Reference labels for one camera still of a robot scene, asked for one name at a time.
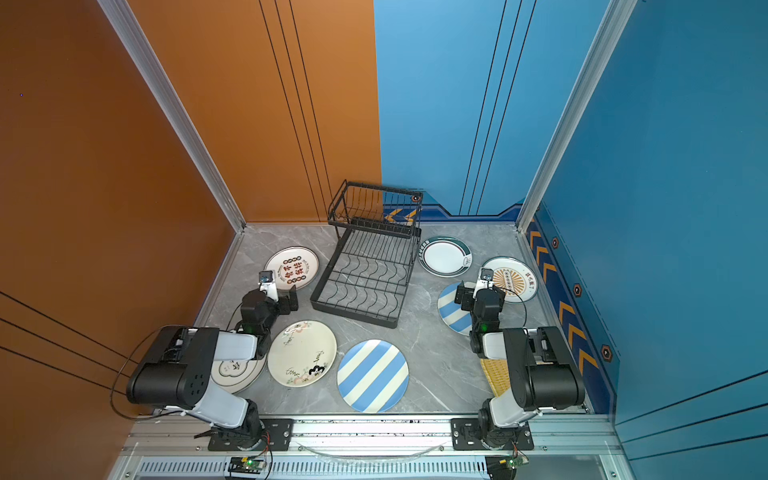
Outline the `cream plate floral drawing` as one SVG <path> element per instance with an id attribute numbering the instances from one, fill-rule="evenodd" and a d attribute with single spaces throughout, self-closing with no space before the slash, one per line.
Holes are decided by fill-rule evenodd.
<path id="1" fill-rule="evenodd" d="M 319 321 L 289 325 L 273 341 L 267 357 L 272 378 L 289 388 L 309 386 L 333 367 L 337 340 L 332 330 Z"/>

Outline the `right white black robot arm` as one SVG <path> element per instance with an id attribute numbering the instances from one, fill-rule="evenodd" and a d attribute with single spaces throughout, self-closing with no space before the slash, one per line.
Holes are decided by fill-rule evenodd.
<path id="1" fill-rule="evenodd" d="M 505 293 L 496 286 L 469 288 L 461 282 L 454 302 L 470 314 L 469 342 L 480 358 L 501 360 L 510 387 L 486 400 L 478 412 L 478 438 L 491 449 L 514 447 L 532 418 L 543 411 L 580 406 L 586 397 L 582 374 L 557 327 L 503 328 Z"/>

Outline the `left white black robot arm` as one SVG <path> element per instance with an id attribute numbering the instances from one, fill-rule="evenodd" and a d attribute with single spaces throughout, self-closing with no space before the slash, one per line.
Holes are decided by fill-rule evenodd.
<path id="1" fill-rule="evenodd" d="M 257 404 L 226 391 L 211 373 L 216 362 L 264 359 L 276 319 L 298 309 L 296 289 L 274 298 L 253 290 L 245 295 L 243 306 L 233 332 L 181 325 L 160 328 L 127 383 L 127 400 L 207 424 L 198 436 L 209 440 L 210 450 L 269 449 L 269 430 Z"/>

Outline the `black wire dish rack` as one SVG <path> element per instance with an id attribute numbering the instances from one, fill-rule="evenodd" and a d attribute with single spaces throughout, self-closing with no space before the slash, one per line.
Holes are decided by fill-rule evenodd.
<path id="1" fill-rule="evenodd" d="M 398 326 L 421 242 L 423 193 L 344 181 L 328 208 L 338 242 L 310 301 L 314 309 Z"/>

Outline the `blue white striped plate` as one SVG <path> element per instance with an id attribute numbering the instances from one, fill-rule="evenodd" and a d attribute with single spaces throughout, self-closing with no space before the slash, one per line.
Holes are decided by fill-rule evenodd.
<path id="1" fill-rule="evenodd" d="M 384 340 L 367 340 L 352 347 L 337 371 L 343 401 L 364 414 L 391 410 L 405 395 L 410 371 L 405 355 Z"/>

